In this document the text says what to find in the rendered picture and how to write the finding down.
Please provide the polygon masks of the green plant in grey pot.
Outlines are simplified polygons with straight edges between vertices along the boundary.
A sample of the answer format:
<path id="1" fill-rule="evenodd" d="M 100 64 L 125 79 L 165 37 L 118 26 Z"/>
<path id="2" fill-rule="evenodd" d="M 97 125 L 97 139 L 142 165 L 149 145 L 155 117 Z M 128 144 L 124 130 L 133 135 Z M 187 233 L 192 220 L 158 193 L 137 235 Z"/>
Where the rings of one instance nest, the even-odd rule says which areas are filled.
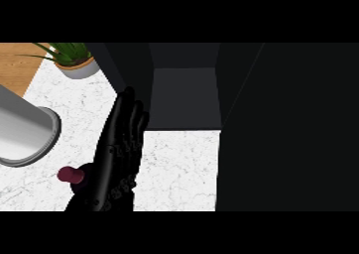
<path id="1" fill-rule="evenodd" d="M 47 47 L 35 43 L 35 46 L 44 50 L 50 56 L 43 57 L 31 55 L 31 58 L 40 58 L 53 62 L 68 78 L 88 78 L 100 70 L 94 56 L 84 43 L 50 43 Z"/>

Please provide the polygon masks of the dark wine bottle, maroon cap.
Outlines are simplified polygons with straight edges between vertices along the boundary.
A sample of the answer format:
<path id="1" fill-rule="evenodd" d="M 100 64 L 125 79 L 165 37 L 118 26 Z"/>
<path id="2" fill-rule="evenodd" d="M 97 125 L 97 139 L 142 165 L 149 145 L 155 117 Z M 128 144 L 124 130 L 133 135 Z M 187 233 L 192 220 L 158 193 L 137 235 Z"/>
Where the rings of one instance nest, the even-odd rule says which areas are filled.
<path id="1" fill-rule="evenodd" d="M 74 193 L 78 193 L 90 181 L 91 163 L 86 163 L 77 169 L 65 166 L 59 169 L 57 179 L 71 185 Z"/>

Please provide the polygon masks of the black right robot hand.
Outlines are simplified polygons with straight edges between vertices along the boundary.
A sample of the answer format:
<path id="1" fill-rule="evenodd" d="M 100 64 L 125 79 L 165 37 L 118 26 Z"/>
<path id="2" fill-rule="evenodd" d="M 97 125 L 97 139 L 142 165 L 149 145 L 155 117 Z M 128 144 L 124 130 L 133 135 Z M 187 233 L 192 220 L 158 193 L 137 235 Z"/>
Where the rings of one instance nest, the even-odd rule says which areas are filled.
<path id="1" fill-rule="evenodd" d="M 74 193 L 66 211 L 133 211 L 143 132 L 149 113 L 128 87 L 117 95 L 103 124 L 91 162 L 90 181 Z"/>

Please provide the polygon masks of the dark grey open cabinet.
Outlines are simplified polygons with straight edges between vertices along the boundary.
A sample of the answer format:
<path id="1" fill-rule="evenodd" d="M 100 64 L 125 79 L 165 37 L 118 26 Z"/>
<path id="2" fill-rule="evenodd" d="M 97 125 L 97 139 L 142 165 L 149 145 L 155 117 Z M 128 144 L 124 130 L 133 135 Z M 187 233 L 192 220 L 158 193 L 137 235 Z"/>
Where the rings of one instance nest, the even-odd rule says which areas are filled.
<path id="1" fill-rule="evenodd" d="M 134 89 L 150 131 L 220 130 L 260 43 L 90 43 L 112 89 Z"/>

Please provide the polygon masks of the dark grey cabinet door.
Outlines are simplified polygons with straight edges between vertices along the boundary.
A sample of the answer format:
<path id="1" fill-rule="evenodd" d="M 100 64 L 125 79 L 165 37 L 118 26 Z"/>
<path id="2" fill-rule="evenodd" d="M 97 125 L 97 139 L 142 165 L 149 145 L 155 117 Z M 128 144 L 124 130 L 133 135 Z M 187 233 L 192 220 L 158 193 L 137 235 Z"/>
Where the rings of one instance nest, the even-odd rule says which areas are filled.
<path id="1" fill-rule="evenodd" d="M 359 211 L 359 43 L 264 45 L 220 135 L 215 208 Z"/>

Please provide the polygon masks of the pale grey cylinder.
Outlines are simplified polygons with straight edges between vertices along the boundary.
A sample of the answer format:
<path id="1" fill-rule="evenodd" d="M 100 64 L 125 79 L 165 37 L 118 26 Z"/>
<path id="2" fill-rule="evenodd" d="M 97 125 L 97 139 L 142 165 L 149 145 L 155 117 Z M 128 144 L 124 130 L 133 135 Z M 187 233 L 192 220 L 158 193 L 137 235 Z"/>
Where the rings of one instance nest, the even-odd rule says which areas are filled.
<path id="1" fill-rule="evenodd" d="M 60 133 L 55 110 L 37 107 L 0 84 L 0 164 L 32 165 L 52 151 Z"/>

